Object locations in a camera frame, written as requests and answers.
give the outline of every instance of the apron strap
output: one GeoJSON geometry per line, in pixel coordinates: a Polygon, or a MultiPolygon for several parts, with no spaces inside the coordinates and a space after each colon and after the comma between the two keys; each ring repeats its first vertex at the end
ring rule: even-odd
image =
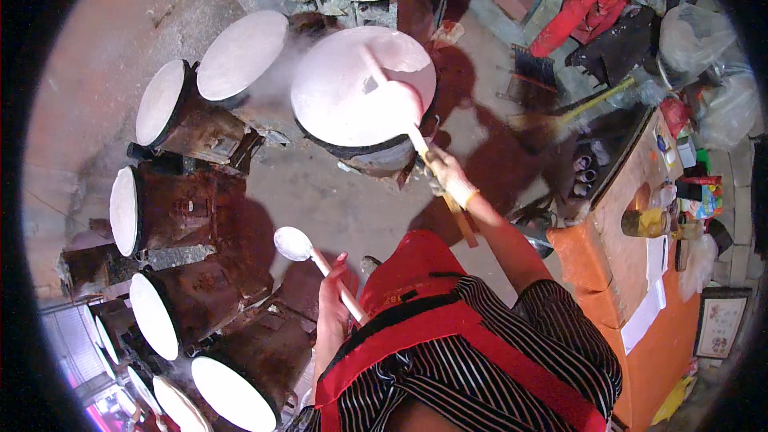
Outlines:
{"type": "Polygon", "coordinates": [[[461,335],[471,346],[540,399],[576,430],[604,432],[606,420],[576,389],[536,364],[482,325],[482,317],[464,301],[443,305],[391,325],[368,337],[335,361],[317,383],[315,407],[322,430],[340,430],[337,399],[365,370],[397,351],[423,342],[461,335]]]}

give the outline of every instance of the shoe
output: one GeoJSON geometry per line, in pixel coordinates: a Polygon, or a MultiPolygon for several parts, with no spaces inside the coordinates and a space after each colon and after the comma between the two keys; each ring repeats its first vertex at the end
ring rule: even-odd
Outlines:
{"type": "Polygon", "coordinates": [[[366,277],[370,277],[373,271],[375,271],[381,264],[382,262],[378,258],[366,255],[360,261],[360,271],[365,274],[366,277]]]}

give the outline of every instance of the black and white striped shirt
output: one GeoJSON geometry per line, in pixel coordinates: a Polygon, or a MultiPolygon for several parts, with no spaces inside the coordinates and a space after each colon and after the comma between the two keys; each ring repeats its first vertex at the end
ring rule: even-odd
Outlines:
{"type": "MultiPolygon", "coordinates": [[[[551,280],[529,285],[509,309],[484,283],[461,278],[454,291],[497,336],[578,390],[606,418],[621,392],[621,368],[608,343],[571,295],[551,280]]],[[[549,407],[477,352],[450,336],[398,353],[405,373],[368,368],[338,399],[343,430],[385,430],[389,416],[415,398],[464,430],[572,430],[549,407]]],[[[289,430],[320,430],[305,408],[289,430]]]]}

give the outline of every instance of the picture frame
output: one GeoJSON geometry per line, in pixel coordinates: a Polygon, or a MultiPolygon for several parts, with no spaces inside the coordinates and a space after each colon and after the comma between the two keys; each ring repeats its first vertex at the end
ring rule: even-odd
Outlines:
{"type": "Polygon", "coordinates": [[[751,295],[751,288],[708,287],[702,291],[695,357],[728,358],[751,295]]]}

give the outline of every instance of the red apron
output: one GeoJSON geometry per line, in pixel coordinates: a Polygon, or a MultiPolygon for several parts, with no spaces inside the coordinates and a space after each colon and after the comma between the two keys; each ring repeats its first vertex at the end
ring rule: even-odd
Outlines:
{"type": "Polygon", "coordinates": [[[414,231],[400,241],[362,290],[360,304],[371,321],[341,346],[317,382],[322,430],[341,429],[337,399],[362,372],[397,351],[460,335],[571,427],[604,432],[606,420],[594,404],[489,331],[480,314],[452,293],[463,275],[437,235],[414,231]]]}

